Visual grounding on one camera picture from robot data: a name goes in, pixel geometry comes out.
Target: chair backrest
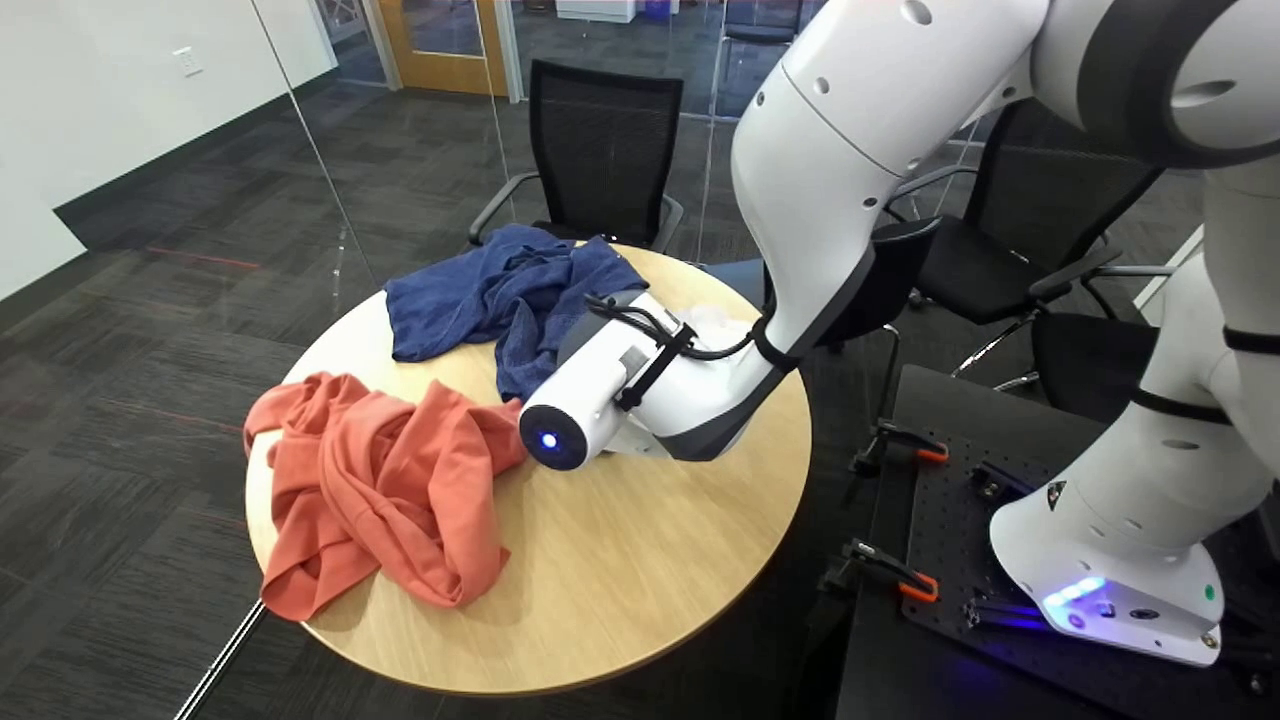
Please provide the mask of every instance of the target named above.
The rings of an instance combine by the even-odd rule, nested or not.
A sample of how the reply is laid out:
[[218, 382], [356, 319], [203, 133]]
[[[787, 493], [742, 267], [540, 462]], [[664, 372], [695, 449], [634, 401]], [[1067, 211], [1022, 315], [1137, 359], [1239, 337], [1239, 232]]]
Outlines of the chair backrest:
[[1001, 112], [965, 220], [1034, 267], [1081, 258], [1159, 169], [1088, 140], [1034, 101]]
[[1112, 422], [1157, 349], [1157, 328], [1105, 315], [1039, 312], [1033, 355], [1051, 406]]
[[916, 286], [920, 265], [936, 237], [936, 220], [889, 222], [873, 237], [873, 271], [853, 291], [838, 319], [825, 331], [821, 349], [838, 349], [843, 341], [867, 337], [893, 324]]
[[533, 155], [549, 220], [623, 244], [659, 237], [684, 80], [533, 60]]

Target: round table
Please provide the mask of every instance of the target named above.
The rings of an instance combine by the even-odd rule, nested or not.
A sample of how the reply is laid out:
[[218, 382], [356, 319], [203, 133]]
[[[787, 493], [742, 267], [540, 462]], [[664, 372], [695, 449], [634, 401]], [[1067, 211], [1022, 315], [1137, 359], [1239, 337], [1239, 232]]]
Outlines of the round table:
[[[642, 246], [621, 246], [670, 312], [719, 304], [755, 315], [732, 286]], [[289, 372], [350, 372], [421, 401], [430, 381], [494, 402], [493, 345], [429, 365], [390, 359], [385, 295], [339, 315]], [[262, 565], [277, 543], [270, 467], [246, 457], [246, 534]], [[581, 473], [522, 462], [494, 482], [510, 550], [494, 589], [459, 611], [414, 605], [372, 577], [305, 626], [366, 671], [436, 690], [540, 690], [642, 663], [716, 620], [772, 560], [806, 477], [806, 397], [792, 372], [711, 462], [600, 457]]]

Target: crumpled fabric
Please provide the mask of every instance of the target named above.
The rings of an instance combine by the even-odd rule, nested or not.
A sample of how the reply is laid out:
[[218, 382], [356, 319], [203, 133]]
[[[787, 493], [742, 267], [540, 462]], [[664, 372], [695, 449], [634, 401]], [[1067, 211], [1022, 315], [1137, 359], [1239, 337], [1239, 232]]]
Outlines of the crumpled fabric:
[[312, 620], [372, 572], [430, 609], [489, 590], [508, 560], [493, 482], [522, 462], [515, 411], [446, 382], [403, 402], [323, 372], [262, 390], [244, 418], [244, 442], [278, 426], [262, 605]]
[[558, 365], [586, 295], [646, 286], [605, 239], [566, 244], [508, 222], [475, 253], [388, 280], [390, 359], [430, 359], [494, 341], [494, 386], [529, 401]]

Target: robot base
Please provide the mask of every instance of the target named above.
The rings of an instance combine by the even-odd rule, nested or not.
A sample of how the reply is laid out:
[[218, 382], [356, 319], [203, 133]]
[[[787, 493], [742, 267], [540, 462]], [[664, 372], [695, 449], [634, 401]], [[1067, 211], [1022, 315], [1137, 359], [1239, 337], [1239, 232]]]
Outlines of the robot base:
[[1190, 669], [1215, 663], [1225, 585], [1203, 543], [1181, 555], [1124, 560], [1060, 530], [1047, 493], [1062, 487], [1047, 482], [1002, 505], [988, 523], [1001, 566], [1034, 601], [1039, 616], [1088, 644]]

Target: door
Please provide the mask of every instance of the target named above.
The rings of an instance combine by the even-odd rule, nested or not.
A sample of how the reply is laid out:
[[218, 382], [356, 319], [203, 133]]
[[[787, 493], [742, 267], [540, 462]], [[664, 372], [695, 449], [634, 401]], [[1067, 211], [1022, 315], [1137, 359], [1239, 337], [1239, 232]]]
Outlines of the door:
[[378, 0], [398, 85], [508, 96], [494, 3], [508, 0]]

